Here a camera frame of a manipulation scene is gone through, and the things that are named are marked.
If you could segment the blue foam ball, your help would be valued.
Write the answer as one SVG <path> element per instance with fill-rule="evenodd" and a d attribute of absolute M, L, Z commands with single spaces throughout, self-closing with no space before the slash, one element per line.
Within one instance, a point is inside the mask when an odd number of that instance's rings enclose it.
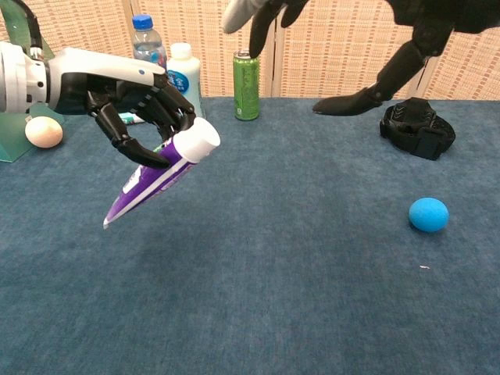
<path fill-rule="evenodd" d="M 409 207 L 409 222 L 423 232 L 434 233 L 443 230 L 448 221 L 447 206 L 436 198 L 419 198 Z"/>

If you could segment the bamboo folding screen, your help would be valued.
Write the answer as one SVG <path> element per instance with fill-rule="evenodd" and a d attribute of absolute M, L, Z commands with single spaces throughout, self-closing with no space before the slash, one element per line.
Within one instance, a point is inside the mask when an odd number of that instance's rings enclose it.
<path fill-rule="evenodd" d="M 201 61 L 205 97 L 233 93 L 233 54 L 249 28 L 225 35 L 228 0 L 24 0 L 53 51 L 82 48 L 131 56 L 131 18 L 147 13 L 165 45 L 185 41 Z M 260 56 L 263 97 L 350 95 L 372 84 L 411 38 L 394 23 L 385 0 L 310 0 L 289 28 L 275 25 Z M 429 60 L 397 98 L 500 100 L 500 28 L 452 34 L 443 54 Z"/>

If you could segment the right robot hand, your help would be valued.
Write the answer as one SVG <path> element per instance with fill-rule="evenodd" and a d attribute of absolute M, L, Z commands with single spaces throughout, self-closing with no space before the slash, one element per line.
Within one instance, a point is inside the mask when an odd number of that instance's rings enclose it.
<path fill-rule="evenodd" d="M 413 78 L 430 57 L 440 56 L 452 32 L 479 34 L 500 27 L 500 0 L 385 0 L 398 25 L 412 28 L 403 44 L 378 73 L 374 84 L 352 95 L 324 98 L 313 111 L 328 116 L 356 116 L 379 107 Z M 222 18 L 223 32 L 232 34 L 252 22 L 249 53 L 260 55 L 271 23 L 291 26 L 309 0 L 230 0 Z"/>

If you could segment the green glass spray bottle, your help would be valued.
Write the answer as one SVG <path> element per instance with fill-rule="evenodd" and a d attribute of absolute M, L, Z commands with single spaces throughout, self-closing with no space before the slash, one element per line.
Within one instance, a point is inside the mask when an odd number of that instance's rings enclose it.
<path fill-rule="evenodd" d="M 32 59 L 55 56 L 41 35 L 38 18 L 24 0 L 0 0 L 0 11 L 11 44 L 19 45 Z"/>

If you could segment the white milk bottle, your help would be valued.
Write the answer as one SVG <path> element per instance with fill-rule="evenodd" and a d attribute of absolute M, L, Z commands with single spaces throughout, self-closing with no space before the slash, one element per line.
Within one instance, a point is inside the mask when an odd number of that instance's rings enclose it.
<path fill-rule="evenodd" d="M 193 56 L 191 45 L 172 43 L 166 67 L 173 86 L 195 107 L 196 116 L 205 118 L 200 85 L 201 63 Z"/>

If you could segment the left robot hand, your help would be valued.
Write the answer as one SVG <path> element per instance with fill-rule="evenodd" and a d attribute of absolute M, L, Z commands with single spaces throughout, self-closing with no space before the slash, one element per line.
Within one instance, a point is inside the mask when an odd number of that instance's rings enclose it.
<path fill-rule="evenodd" d="M 47 63 L 48 106 L 63 115 L 92 117 L 112 146 L 142 166 L 167 169 L 171 162 L 128 134 L 121 113 L 156 126 L 166 141 L 195 120 L 194 106 L 152 62 L 64 48 Z"/>

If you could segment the beige egg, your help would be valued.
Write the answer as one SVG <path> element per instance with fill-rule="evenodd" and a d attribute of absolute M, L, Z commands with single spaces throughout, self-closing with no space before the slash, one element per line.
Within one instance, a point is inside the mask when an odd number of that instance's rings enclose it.
<path fill-rule="evenodd" d="M 47 116 L 30 119 L 25 126 L 28 141 L 39 148 L 52 148 L 63 139 L 63 129 L 58 121 Z"/>

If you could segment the clear drink bottle blue cap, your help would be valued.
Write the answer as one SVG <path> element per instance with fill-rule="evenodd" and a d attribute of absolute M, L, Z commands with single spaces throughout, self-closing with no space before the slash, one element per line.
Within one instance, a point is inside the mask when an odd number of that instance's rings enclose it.
<path fill-rule="evenodd" d="M 138 14 L 132 17 L 134 58 L 166 68 L 166 50 L 159 33 L 153 28 L 152 17 Z"/>

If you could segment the teal cardboard product box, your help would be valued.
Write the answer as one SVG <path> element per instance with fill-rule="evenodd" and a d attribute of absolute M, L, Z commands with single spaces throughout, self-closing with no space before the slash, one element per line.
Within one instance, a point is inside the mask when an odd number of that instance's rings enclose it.
<path fill-rule="evenodd" d="M 27 140 L 25 126 L 30 118 L 47 116 L 64 124 L 63 115 L 44 106 L 35 106 L 29 113 L 0 112 L 0 162 L 12 163 L 34 146 Z"/>

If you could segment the green drink can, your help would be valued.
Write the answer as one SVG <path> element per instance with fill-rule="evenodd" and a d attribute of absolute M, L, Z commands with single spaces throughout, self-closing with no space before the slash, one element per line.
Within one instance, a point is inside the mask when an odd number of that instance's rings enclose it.
<path fill-rule="evenodd" d="M 239 120 L 259 116 L 259 60 L 248 49 L 240 49 L 233 57 L 234 113 Z"/>

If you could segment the purple toothpaste tube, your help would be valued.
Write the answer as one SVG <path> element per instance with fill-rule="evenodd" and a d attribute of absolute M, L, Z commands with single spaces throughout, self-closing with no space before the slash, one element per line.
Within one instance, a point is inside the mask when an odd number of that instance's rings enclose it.
<path fill-rule="evenodd" d="M 169 168 L 160 170 L 139 166 L 130 175 L 109 208 L 103 227 L 107 228 L 121 216 L 163 193 L 219 146 L 220 136 L 216 128 L 201 117 L 195 118 L 189 129 L 173 135 L 155 149 L 170 161 Z"/>

